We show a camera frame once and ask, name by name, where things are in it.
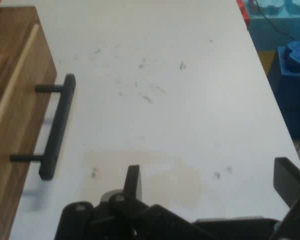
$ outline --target wooden drawer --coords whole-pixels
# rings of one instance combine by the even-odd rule
[[[0,8],[0,240],[8,239],[50,95],[35,84],[53,84],[56,68],[34,7]]]

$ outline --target white tabletop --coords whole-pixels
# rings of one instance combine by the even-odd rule
[[[97,205],[132,164],[142,200],[188,221],[283,218],[274,159],[300,162],[236,1],[20,3],[37,7],[56,82],[77,85],[54,179],[31,164],[10,239],[53,239],[67,204]]]

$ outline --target blue toy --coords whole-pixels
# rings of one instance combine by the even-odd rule
[[[292,138],[300,138],[300,42],[277,48],[268,80]]]

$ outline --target blue lego brick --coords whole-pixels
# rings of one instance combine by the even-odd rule
[[[300,41],[300,0],[258,0],[266,17],[281,31]],[[249,33],[257,51],[274,51],[292,39],[278,33],[259,13],[255,0],[244,0]]]
[[[291,137],[300,138],[300,42],[277,48],[268,80]]]

